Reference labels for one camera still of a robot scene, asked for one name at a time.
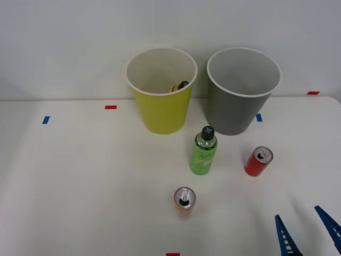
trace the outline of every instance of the soda can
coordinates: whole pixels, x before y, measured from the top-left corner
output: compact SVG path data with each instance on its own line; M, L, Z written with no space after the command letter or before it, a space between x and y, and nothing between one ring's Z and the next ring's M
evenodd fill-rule
M257 147L249 160L246 162L244 169L250 176L258 176L273 160L273 152L267 147Z
M181 217L189 217L196 203L196 195L188 187L179 188L174 194L174 203Z

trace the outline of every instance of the blue tape marker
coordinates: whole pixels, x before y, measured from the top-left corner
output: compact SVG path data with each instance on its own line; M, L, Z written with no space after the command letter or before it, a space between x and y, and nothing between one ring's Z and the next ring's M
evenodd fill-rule
M45 118L43 120L43 124L47 124L49 119L50 119L49 116L45 116Z
M257 114L256 117L257 117L257 122L263 121L262 116L260 114Z

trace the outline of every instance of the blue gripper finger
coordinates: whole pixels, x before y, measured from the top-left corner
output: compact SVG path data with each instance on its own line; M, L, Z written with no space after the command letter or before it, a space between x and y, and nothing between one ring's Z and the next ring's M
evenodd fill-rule
M276 229L282 256L303 256L291 238L279 215L275 216Z
M325 225L328 233L334 241L336 249L341 254L341 227L336 221L328 215L321 207L315 206L315 210L318 212L323 224Z

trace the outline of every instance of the black cap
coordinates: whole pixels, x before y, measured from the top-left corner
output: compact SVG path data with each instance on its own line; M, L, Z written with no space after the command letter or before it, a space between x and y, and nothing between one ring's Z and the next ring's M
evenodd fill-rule
M179 86L177 87L177 89L178 90L180 90L180 89L182 89L182 88L184 88L186 85L188 85L189 84L189 82L187 82L187 81L182 81L180 84L179 84Z
M204 140L213 140L213 138L214 138L213 127L212 126L205 126L204 128L202 128L201 137Z

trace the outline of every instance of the yellow cup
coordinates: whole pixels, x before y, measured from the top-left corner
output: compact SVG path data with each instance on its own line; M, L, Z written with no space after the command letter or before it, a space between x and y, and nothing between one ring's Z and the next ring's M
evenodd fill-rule
M128 62L126 79L133 88L143 121L150 131L170 134L182 127L197 72L194 59L174 48L150 49ZM168 93L182 81L189 84Z

